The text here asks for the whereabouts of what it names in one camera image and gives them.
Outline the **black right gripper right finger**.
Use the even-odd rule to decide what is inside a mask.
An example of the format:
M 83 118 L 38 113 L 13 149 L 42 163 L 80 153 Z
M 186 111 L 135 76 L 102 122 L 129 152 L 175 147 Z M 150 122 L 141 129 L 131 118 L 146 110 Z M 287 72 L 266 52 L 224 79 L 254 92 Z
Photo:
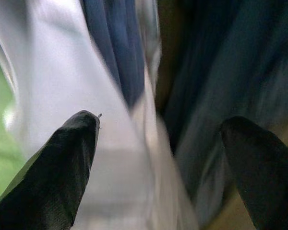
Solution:
M 220 127 L 238 192 L 257 230 L 288 230 L 288 147 L 272 132 L 235 116 Z

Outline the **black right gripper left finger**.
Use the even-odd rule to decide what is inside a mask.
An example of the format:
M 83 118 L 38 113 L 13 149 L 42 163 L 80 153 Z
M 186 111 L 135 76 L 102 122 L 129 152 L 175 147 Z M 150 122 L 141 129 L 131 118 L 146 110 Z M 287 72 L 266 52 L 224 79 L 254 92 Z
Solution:
M 0 196 L 0 230 L 71 230 L 99 127 L 99 117 L 82 110 L 51 135 Z

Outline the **white cloth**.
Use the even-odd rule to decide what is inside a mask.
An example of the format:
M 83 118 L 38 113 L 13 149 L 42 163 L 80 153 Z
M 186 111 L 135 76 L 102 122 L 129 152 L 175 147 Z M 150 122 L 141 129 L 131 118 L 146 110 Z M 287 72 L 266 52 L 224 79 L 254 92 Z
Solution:
M 82 110 L 100 127 L 71 230 L 199 230 L 156 113 L 157 0 L 135 0 L 144 90 L 131 108 L 87 27 L 82 0 L 0 0 L 0 66 L 14 104 L 7 130 L 28 160 Z

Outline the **dark blue cloth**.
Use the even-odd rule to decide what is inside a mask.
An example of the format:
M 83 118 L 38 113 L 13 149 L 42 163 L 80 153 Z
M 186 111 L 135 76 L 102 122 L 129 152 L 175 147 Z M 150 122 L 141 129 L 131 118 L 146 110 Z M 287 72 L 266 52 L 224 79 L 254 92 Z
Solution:
M 164 121 L 200 228 L 230 182 L 219 135 L 241 115 L 288 120 L 288 0 L 178 0 L 186 21 Z

